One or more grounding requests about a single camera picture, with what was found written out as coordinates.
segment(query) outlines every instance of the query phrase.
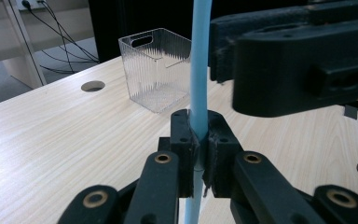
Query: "light blue rod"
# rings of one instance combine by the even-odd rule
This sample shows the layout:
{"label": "light blue rod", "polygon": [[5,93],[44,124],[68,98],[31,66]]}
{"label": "light blue rod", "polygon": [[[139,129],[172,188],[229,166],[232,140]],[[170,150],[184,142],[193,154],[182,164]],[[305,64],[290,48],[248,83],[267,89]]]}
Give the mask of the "light blue rod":
{"label": "light blue rod", "polygon": [[199,222],[204,172],[205,149],[203,144],[208,133],[207,72],[209,26],[211,23],[212,0],[195,0],[191,36],[190,65],[190,126],[200,141],[194,166],[193,197],[186,199],[185,224]]}

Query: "transparent storage container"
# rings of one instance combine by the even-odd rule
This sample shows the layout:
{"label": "transparent storage container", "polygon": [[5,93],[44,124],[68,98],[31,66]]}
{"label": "transparent storage container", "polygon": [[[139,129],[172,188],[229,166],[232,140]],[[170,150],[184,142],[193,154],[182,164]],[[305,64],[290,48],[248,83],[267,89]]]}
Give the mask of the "transparent storage container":
{"label": "transparent storage container", "polygon": [[130,99],[160,113],[189,95],[191,41],[159,28],[118,40]]}

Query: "wall outlet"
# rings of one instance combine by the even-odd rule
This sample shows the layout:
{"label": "wall outlet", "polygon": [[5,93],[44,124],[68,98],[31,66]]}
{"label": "wall outlet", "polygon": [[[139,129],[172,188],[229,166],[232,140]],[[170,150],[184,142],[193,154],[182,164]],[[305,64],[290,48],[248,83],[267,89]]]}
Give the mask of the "wall outlet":
{"label": "wall outlet", "polygon": [[[31,9],[37,9],[37,8],[45,8],[45,5],[42,4],[42,0],[27,0],[30,5],[31,5]],[[23,11],[23,10],[28,10],[23,4],[22,4],[22,0],[16,0],[17,2],[17,8],[19,9],[19,11]]]}

